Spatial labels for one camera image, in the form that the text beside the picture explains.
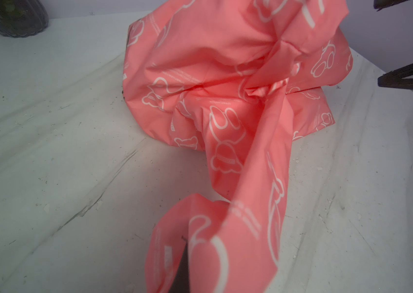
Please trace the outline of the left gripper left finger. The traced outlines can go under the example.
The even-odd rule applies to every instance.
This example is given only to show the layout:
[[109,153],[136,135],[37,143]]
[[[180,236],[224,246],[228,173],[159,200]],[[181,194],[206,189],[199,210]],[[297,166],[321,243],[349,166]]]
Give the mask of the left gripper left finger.
[[188,240],[182,237],[185,242],[185,247],[181,257],[180,264],[178,266],[177,273],[168,293],[190,293],[190,280],[189,280],[189,256],[188,256]]

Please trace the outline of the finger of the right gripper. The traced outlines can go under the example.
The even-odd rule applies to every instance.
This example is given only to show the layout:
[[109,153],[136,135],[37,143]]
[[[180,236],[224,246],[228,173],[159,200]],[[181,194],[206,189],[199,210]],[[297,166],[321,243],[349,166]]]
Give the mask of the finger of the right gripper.
[[401,4],[403,2],[406,2],[408,0],[374,0],[373,1],[373,7],[376,10],[382,10],[385,8],[389,8],[392,6],[396,6],[398,4]]

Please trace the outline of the pink hooded jacket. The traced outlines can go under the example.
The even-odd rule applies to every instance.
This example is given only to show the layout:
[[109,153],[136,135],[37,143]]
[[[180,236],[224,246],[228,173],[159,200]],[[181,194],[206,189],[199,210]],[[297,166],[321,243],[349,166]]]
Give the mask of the pink hooded jacket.
[[192,293],[262,293],[278,270],[292,143],[333,125],[323,87],[352,69],[345,1],[167,1],[128,29],[123,96],[150,137],[204,151],[212,201],[156,224],[149,293],[188,240]]

